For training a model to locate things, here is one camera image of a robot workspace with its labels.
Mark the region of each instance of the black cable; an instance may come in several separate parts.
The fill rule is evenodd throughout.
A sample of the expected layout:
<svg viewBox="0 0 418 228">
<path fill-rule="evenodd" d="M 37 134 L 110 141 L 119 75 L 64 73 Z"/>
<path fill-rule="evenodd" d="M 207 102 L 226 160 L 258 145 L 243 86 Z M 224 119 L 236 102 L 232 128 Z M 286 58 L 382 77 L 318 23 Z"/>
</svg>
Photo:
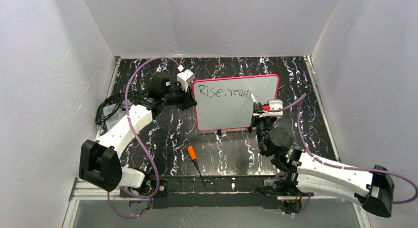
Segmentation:
<svg viewBox="0 0 418 228">
<path fill-rule="evenodd" d="M 141 213 L 140 213 L 140 215 L 145 211 L 145 210 L 149 210 L 149 209 L 151 209 L 151 207 L 146 207 L 146 208 L 144 208 L 142 211 L 141 211 Z"/>
<path fill-rule="evenodd" d="M 289 203 L 285 203 L 285 202 L 280 202 L 279 201 L 279 203 L 283 206 L 283 207 L 285 207 L 286 209 L 289 209 L 289 210 L 291 210 L 292 212 L 295 212 L 295 213 L 298 213 L 295 209 L 293 209 L 293 207 L 289 204 Z"/>
<path fill-rule="evenodd" d="M 132 99 L 138 98 L 141 94 L 142 93 L 140 92 L 128 92 L 128 99 L 132 101 Z M 101 125 L 107 120 L 109 120 L 118 111 L 120 107 L 122 108 L 122 110 L 126 110 L 125 106 L 122 105 L 122 102 L 124 101 L 124 97 L 125 97 L 125 93 L 118 93 L 118 94 L 114 94 L 106 98 L 103 101 L 103 103 L 100 104 L 100 106 L 97 108 L 96 118 L 95 118 L 96 125 Z M 112 105 L 112 104 L 116 104 L 114 109 L 109 114 L 104 116 L 103 109 L 106 106 Z"/>
<path fill-rule="evenodd" d="M 267 195 L 276 195 L 276 196 L 281 196 L 284 195 L 283 192 L 273 192 L 270 191 L 273 187 L 272 186 L 260 186 L 257 187 L 256 191 L 260 192 L 262 195 L 266 196 L 266 197 L 273 197 L 273 196 L 267 196 Z"/>
<path fill-rule="evenodd" d="M 129 201 L 129 206 L 131 206 L 134 203 L 141 203 L 142 201 Z"/>
</svg>

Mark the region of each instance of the white wall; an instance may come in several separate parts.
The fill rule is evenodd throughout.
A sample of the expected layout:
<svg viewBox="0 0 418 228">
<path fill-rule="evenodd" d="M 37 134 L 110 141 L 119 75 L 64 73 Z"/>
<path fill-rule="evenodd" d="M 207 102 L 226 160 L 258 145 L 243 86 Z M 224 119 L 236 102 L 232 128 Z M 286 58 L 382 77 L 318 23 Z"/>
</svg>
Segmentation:
<svg viewBox="0 0 418 228">
<path fill-rule="evenodd" d="M 313 52 L 341 160 L 380 164 L 418 182 L 418 0 L 340 0 Z M 395 181 L 395 200 L 414 194 Z M 374 228 L 417 227 L 418 202 Z"/>
<path fill-rule="evenodd" d="M 114 57 L 84 0 L 0 0 L 0 227 L 61 227 Z"/>
<path fill-rule="evenodd" d="M 86 0 L 117 56 L 310 55 L 338 0 Z"/>
</svg>

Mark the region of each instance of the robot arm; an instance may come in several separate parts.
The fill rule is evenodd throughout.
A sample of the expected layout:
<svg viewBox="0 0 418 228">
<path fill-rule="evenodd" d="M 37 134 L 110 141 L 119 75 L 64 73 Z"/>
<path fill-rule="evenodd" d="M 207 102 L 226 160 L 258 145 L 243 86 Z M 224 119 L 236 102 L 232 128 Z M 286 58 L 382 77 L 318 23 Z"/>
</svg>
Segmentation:
<svg viewBox="0 0 418 228">
<path fill-rule="evenodd" d="M 150 124 L 165 105 L 176 105 L 179 109 L 195 106 L 189 89 L 194 74 L 185 70 L 172 81 L 167 73 L 157 73 L 151 79 L 151 86 L 139 99 L 135 99 L 129 109 L 132 125 L 136 132 Z M 111 130 L 100 136 L 95 142 L 86 140 L 81 147 L 79 177 L 108 192 L 117 187 L 139 188 L 145 173 L 121 167 L 119 158 L 134 134 L 124 116 Z"/>
<path fill-rule="evenodd" d="M 267 192 L 271 195 L 289 192 L 329 195 L 358 204 L 374 215 L 391 216 L 394 183 L 390 175 L 344 169 L 353 167 L 316 155 L 312 157 L 305 149 L 293 145 L 293 138 L 284 128 L 273 126 L 277 116 L 266 115 L 271 107 L 271 102 L 262 105 L 254 101 L 251 127 L 248 129 L 250 132 L 253 127 L 257 130 L 260 154 L 273 156 L 272 164 L 284 172 L 271 186 L 263 187 L 262 192 L 266 193 L 268 188 Z M 386 170 L 379 165 L 374 169 Z"/>
</svg>

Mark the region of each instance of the black marble surface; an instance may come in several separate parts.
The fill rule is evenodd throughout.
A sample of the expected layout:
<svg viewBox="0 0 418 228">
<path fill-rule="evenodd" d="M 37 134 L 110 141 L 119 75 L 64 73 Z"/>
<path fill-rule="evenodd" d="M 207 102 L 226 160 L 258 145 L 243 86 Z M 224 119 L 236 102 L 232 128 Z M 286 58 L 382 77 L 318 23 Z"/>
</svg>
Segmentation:
<svg viewBox="0 0 418 228">
<path fill-rule="evenodd" d="M 126 83 L 136 67 L 146 59 L 125 59 L 120 63 L 113 93 L 124 92 Z M 280 77 L 278 99 L 289 105 L 303 93 L 302 129 L 312 152 L 335 160 L 330 138 L 319 109 L 317 98 L 309 78 L 303 57 L 252 57 L 252 58 L 184 58 L 177 59 L 185 68 L 195 73 L 197 79 L 249 76 L 275 73 Z M 172 62 L 166 60 L 150 63 L 135 78 L 131 91 L 149 86 L 156 71 L 174 73 Z M 198 175 L 187 154 L 187 146 L 195 149 L 202 174 L 205 176 L 274 175 L 277 170 L 258 153 L 255 133 L 246 130 L 227 131 L 218 136 L 214 132 L 201 132 L 196 128 L 194 109 L 180 111 L 167 106 L 151 124 L 140 133 L 141 140 L 150 150 L 160 175 Z M 295 144 L 302 146 L 296 127 L 297 107 L 285 111 L 276 121 L 294 137 Z M 134 140 L 121 157 L 122 166 L 128 164 L 154 174 L 143 150 Z"/>
</svg>

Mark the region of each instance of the white marker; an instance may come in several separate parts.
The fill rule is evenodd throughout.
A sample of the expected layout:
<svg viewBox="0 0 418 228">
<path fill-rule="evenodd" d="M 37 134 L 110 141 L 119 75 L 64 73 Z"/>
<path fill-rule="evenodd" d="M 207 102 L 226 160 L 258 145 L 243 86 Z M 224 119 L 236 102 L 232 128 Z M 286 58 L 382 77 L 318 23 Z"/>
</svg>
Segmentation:
<svg viewBox="0 0 418 228">
<path fill-rule="evenodd" d="M 257 101 L 255 100 L 255 97 L 254 97 L 254 95 L 251 93 L 251 98 L 252 98 L 252 100 L 255 102 L 255 103 L 257 103 Z"/>
</svg>

